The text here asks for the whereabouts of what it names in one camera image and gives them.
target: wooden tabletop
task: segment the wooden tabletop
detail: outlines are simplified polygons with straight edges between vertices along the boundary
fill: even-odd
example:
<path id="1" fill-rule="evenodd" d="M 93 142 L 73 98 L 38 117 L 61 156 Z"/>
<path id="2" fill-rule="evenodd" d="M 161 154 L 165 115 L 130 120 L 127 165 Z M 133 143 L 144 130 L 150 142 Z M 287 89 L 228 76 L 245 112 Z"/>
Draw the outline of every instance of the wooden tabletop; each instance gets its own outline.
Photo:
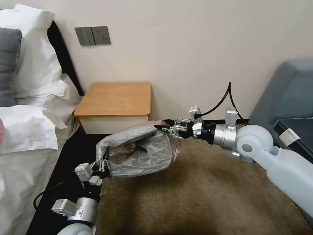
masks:
<path id="1" fill-rule="evenodd" d="M 150 114 L 150 82 L 93 83 L 78 105 L 78 117 L 133 117 Z"/>

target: black bed frame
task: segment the black bed frame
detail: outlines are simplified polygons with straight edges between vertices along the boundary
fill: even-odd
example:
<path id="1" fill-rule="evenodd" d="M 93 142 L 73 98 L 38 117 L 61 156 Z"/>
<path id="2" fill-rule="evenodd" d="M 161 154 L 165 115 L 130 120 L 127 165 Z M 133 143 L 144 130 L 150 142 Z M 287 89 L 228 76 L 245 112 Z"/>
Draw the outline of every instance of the black bed frame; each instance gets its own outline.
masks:
<path id="1" fill-rule="evenodd" d="M 71 57 L 68 53 L 66 45 L 63 41 L 62 35 L 56 23 L 52 21 L 50 28 L 48 29 L 48 38 L 51 45 L 55 49 L 55 53 L 58 57 L 59 63 L 62 68 L 62 73 L 66 73 L 74 83 L 80 96 L 84 96 L 82 87 L 78 81 L 74 66 L 72 64 Z"/>

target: wall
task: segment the wall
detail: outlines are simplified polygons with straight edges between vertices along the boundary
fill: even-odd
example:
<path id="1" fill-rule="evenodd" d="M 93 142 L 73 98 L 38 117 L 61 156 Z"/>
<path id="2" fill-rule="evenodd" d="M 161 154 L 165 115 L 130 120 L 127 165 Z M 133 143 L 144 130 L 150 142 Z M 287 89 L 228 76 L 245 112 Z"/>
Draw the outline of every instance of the wall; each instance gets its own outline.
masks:
<path id="1" fill-rule="evenodd" d="M 248 118 L 274 70 L 313 57 L 311 0 L 0 0 L 56 12 L 84 90 L 92 82 L 151 81 L 152 118 L 207 111 L 228 81 Z M 108 26 L 112 45 L 81 47 L 74 27 Z M 229 99 L 206 119 L 223 119 Z"/>

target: light switch panel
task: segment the light switch panel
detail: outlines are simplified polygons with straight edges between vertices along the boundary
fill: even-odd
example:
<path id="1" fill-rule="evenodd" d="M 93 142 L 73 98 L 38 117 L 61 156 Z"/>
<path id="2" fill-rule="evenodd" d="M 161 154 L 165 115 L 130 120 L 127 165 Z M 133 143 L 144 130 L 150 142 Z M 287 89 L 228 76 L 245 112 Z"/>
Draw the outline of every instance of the light switch panel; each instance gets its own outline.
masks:
<path id="1" fill-rule="evenodd" d="M 80 45 L 95 45 L 95 40 L 90 27 L 75 28 Z"/>
<path id="2" fill-rule="evenodd" d="M 107 26 L 91 27 L 96 45 L 110 45 L 110 36 Z"/>

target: plastic bag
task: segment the plastic bag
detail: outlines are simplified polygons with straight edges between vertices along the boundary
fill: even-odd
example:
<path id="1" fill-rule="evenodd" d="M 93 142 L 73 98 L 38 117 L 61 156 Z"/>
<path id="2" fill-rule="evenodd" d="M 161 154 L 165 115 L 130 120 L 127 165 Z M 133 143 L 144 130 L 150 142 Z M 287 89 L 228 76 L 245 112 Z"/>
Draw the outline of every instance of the plastic bag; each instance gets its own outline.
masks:
<path id="1" fill-rule="evenodd" d="M 168 168 L 179 153 L 180 140 L 153 125 L 166 123 L 151 121 L 105 137 L 97 144 L 98 162 L 108 150 L 110 176 L 135 177 Z"/>

